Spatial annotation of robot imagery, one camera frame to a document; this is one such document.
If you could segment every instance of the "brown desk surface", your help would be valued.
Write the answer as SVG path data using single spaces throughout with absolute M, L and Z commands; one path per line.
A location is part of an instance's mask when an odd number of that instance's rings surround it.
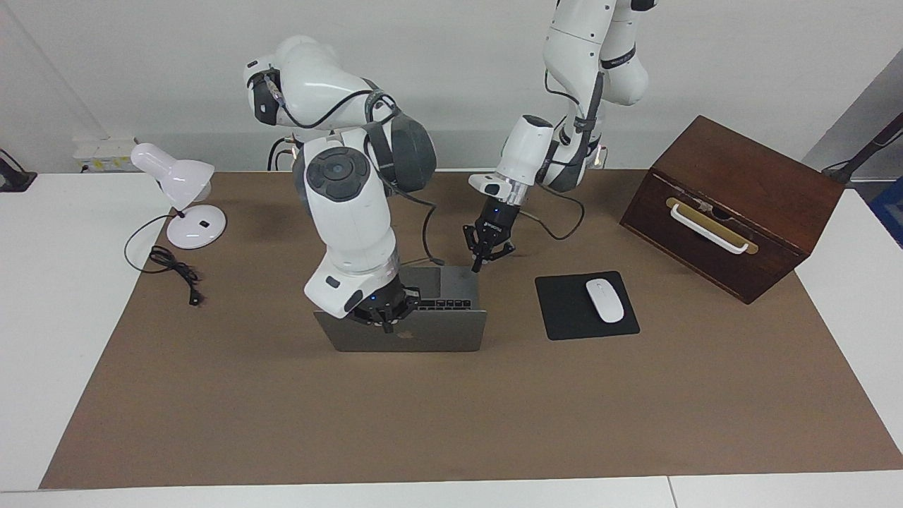
M 228 228 L 178 253 L 208 301 L 139 278 L 42 488 L 903 468 L 795 275 L 745 306 L 618 225 L 641 176 L 591 174 L 568 241 L 518 222 L 517 252 L 480 274 L 482 351 L 336 353 L 302 292 L 323 246 L 291 176 L 217 174 Z M 459 265 L 483 202 L 465 179 L 423 193 L 440 204 L 431 247 Z M 391 201 L 403 258 L 420 258 L 424 209 Z M 576 217 L 538 189 L 526 208 L 558 231 Z M 602 270 L 642 333 L 548 341 L 534 278 Z

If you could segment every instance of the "white table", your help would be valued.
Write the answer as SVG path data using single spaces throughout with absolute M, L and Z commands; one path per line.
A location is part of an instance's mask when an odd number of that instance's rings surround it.
M 22 506 L 903 506 L 903 472 L 525 482 L 37 489 L 138 273 L 129 234 L 168 211 L 144 174 L 44 174 L 0 194 L 0 508 Z M 135 238 L 143 259 L 159 225 Z M 846 191 L 797 269 L 898 447 L 903 249 Z

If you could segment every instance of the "gray laptop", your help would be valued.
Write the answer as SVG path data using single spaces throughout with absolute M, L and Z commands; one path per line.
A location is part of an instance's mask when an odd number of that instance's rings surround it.
M 391 334 L 380 326 L 314 311 L 336 350 L 438 353 L 479 349 L 486 311 L 479 309 L 477 274 L 470 267 L 402 267 L 401 280 L 407 287 L 420 288 L 420 305 L 399 321 Z

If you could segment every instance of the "box handle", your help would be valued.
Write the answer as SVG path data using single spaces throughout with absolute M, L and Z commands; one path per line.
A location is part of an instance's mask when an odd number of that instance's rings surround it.
M 672 218 L 687 228 L 703 235 L 706 239 L 731 254 L 740 255 L 744 252 L 755 254 L 759 252 L 759 246 L 755 243 L 746 240 L 697 210 L 677 201 L 677 199 L 668 198 L 665 204 L 671 209 Z

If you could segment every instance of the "white wall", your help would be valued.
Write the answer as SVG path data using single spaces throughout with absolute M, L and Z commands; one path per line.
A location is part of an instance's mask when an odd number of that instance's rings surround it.
M 295 33 L 331 43 L 347 70 L 389 90 L 431 130 L 444 167 L 495 165 L 519 115 L 557 119 L 565 107 L 542 86 L 554 0 L 5 3 L 104 133 L 220 169 L 262 168 L 284 132 L 256 123 L 241 71 Z M 648 167 L 697 114 L 802 158 L 903 46 L 901 22 L 899 0 L 666 0 L 640 32 L 647 98 L 609 109 L 610 166 Z M 9 77 L 23 57 L 6 31 L 2 41 L 0 142 L 62 170 L 43 161 L 65 160 L 73 145 L 60 140 L 89 129 L 61 119 L 58 99 L 21 100 L 60 86 Z
M 887 69 L 843 113 L 803 162 L 821 169 L 850 159 L 901 112 L 903 51 L 897 53 Z M 873 155 L 856 171 L 853 179 L 897 179 L 900 176 L 903 176 L 903 141 Z

